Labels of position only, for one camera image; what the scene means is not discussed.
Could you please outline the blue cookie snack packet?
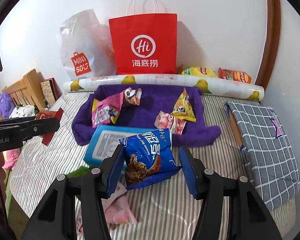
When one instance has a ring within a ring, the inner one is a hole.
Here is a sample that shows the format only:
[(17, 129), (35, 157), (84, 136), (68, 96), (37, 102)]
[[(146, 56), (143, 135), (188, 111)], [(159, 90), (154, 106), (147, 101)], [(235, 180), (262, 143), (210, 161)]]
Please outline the blue cookie snack packet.
[(173, 157), (167, 128), (131, 135), (120, 139), (119, 143), (124, 148), (128, 191), (168, 180), (181, 169)]

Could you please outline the red small snack packet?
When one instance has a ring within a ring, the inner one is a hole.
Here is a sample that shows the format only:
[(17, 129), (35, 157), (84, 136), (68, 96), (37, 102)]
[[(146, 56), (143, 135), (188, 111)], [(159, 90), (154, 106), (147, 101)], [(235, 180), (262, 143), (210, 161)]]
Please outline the red small snack packet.
[(60, 128), (60, 120), (63, 110), (59, 108), (57, 111), (41, 110), (35, 117), (37, 122), (33, 128), (35, 136), (42, 137), (42, 143), (48, 146), (54, 134)]

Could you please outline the wooden headboard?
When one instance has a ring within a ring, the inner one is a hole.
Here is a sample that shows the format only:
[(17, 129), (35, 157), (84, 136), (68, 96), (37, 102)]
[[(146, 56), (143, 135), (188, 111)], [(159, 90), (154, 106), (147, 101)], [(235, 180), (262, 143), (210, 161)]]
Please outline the wooden headboard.
[(36, 115), (46, 108), (40, 83), (42, 78), (35, 69), (0, 93), (0, 120)]

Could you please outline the green snack packet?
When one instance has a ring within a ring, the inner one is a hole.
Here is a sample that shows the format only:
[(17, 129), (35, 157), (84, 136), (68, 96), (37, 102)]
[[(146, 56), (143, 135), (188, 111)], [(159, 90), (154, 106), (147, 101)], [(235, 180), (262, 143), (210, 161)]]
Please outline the green snack packet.
[(80, 176), (83, 176), (86, 173), (88, 173), (90, 170), (91, 170), (90, 167), (80, 166), (78, 169), (76, 169), (75, 171), (67, 174), (66, 176), (68, 178), (80, 177)]

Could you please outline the grey checked folded cloth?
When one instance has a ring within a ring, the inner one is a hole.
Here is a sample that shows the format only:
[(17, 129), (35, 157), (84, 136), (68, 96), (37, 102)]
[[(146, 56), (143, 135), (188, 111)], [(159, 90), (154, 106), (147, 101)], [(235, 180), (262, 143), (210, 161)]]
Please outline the grey checked folded cloth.
[(248, 178), (269, 211), (300, 189), (296, 158), (276, 112), (271, 107), (228, 101), (242, 138), (241, 153)]

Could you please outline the patterned box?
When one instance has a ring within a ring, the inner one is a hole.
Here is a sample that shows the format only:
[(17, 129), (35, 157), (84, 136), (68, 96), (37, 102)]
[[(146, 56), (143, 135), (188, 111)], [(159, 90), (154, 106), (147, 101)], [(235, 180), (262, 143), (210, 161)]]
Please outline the patterned box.
[(44, 96), (44, 102), (47, 106), (47, 108), (51, 108), (56, 101), (59, 99), (61, 96), (60, 90), (57, 86), (57, 83), (55, 79), (49, 78), (45, 79), (40, 83), (42, 93)]

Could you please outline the blue tissue pack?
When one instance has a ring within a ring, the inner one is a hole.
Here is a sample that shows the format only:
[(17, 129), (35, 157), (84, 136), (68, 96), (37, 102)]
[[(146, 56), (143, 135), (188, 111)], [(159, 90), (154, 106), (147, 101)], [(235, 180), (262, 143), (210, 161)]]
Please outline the blue tissue pack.
[[(98, 167), (104, 159), (113, 155), (117, 146), (121, 145), (119, 143), (120, 139), (153, 130), (155, 129), (100, 125), (92, 136), (84, 156), (84, 161), (91, 167)], [(124, 148), (123, 157), (122, 171), (125, 172), (126, 162)]]

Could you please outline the pink yellow snack bag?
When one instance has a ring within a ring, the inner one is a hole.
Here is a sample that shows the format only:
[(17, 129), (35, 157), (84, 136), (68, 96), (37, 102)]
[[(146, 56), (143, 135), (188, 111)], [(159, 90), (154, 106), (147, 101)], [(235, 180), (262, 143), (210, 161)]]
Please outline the pink yellow snack bag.
[(123, 93), (111, 95), (104, 100), (93, 100), (91, 109), (92, 127), (99, 125), (115, 124), (123, 104)]

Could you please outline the pink white snack packet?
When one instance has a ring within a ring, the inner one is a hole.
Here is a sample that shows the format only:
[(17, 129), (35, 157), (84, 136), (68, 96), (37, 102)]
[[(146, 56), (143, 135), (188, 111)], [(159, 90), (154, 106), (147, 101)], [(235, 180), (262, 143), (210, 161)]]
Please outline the pink white snack packet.
[(154, 126), (157, 129), (167, 128), (175, 135), (182, 135), (185, 125), (186, 120), (177, 118), (163, 111), (159, 112), (154, 122)]

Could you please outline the white Miniso plastic bag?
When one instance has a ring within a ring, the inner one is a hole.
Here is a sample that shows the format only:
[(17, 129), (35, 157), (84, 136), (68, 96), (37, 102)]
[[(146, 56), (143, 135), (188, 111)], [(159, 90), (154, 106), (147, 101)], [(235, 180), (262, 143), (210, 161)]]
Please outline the white Miniso plastic bag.
[(71, 80), (116, 74), (109, 27), (98, 21), (93, 9), (65, 20), (59, 34), (62, 65)]

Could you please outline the lemon print rolled mat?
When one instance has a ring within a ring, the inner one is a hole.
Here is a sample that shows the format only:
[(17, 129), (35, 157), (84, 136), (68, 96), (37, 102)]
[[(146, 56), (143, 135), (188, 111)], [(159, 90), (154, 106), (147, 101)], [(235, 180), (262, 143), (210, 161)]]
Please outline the lemon print rolled mat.
[(197, 87), (204, 94), (262, 101), (261, 86), (214, 77), (181, 74), (130, 74), (77, 79), (64, 83), (65, 92), (94, 91), (100, 85), (170, 85)]

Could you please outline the brown cartoon snack packet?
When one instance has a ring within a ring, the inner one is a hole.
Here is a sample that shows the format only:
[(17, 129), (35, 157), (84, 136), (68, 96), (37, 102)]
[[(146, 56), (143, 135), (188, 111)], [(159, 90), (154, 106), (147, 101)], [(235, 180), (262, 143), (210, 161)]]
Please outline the brown cartoon snack packet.
[(140, 105), (142, 96), (142, 89), (132, 89), (131, 87), (126, 88), (123, 91), (123, 103), (125, 105)]

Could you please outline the yellow chips bag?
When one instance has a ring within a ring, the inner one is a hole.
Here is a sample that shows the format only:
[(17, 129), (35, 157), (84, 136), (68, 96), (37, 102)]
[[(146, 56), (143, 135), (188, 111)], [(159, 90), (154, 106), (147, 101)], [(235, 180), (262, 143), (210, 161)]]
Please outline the yellow chips bag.
[(212, 77), (217, 78), (217, 74), (211, 68), (206, 67), (186, 67), (181, 71), (182, 75), (193, 75), (193, 76), (203, 76), (203, 77)]

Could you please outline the red paper bag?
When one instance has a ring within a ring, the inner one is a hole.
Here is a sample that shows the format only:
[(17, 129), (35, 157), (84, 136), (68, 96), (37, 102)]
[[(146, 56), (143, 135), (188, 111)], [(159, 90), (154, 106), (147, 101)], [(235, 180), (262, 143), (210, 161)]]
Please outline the red paper bag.
[(109, 19), (118, 74), (174, 74), (177, 14), (132, 14)]

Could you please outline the brown wooden door frame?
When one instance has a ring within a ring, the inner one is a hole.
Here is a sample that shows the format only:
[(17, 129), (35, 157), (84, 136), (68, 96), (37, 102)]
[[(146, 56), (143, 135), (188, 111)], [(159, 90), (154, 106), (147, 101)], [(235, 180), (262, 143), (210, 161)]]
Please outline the brown wooden door frame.
[(274, 69), (281, 32), (280, 0), (267, 0), (266, 39), (255, 84), (266, 90)]

